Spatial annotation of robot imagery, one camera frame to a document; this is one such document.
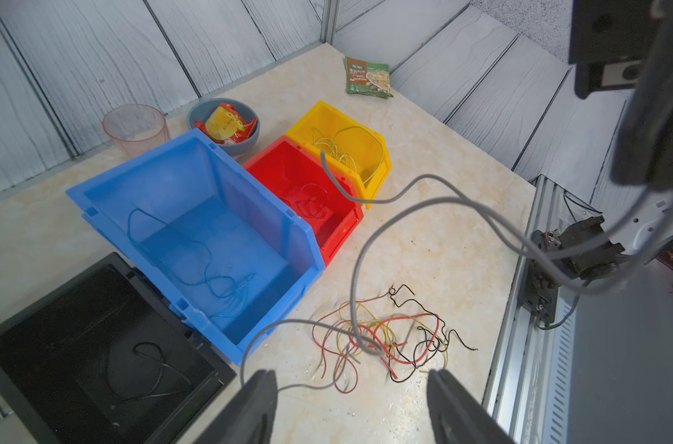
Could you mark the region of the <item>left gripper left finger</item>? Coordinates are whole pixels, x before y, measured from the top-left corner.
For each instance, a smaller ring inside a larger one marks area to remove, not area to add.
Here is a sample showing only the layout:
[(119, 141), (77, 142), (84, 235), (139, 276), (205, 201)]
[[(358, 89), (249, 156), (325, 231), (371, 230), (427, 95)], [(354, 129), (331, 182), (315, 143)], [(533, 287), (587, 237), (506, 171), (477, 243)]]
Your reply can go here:
[(277, 413), (277, 376), (259, 370), (195, 443), (269, 443)]

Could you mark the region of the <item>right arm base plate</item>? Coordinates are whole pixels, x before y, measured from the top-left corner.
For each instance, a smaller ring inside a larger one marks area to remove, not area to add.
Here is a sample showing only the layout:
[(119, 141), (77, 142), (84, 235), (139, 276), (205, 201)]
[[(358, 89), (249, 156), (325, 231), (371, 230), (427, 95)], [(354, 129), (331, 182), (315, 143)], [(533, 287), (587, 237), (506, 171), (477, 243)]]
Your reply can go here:
[[(558, 229), (534, 231), (531, 240), (544, 253), (562, 248)], [(541, 330), (556, 329), (562, 324), (562, 321), (555, 321), (559, 288), (560, 285), (536, 260), (527, 260), (525, 286), (519, 303), (538, 320)]]

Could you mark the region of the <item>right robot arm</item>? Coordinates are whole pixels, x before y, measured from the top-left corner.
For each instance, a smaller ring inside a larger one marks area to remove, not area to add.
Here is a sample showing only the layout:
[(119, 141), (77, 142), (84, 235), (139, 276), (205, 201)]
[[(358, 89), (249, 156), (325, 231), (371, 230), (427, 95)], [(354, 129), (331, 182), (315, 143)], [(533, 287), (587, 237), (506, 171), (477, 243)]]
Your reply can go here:
[[(673, 198), (673, 1), (576, 1), (569, 61), (575, 93), (632, 90), (610, 163), (610, 180), (640, 186), (642, 194), (612, 227), (590, 218), (566, 229), (558, 251), (526, 246), (532, 261), (553, 279), (587, 279), (588, 270), (615, 264), (621, 253), (610, 238), (636, 224), (651, 194)], [(623, 264), (633, 272), (660, 251), (673, 231), (673, 201), (649, 238)]]

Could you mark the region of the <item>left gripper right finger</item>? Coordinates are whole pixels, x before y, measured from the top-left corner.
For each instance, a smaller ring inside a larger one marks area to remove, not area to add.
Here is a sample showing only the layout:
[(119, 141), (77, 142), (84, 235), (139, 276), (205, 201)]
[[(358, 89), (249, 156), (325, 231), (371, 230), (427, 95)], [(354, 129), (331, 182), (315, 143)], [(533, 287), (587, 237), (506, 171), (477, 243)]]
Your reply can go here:
[(428, 373), (426, 395), (436, 443), (514, 444), (448, 370)]

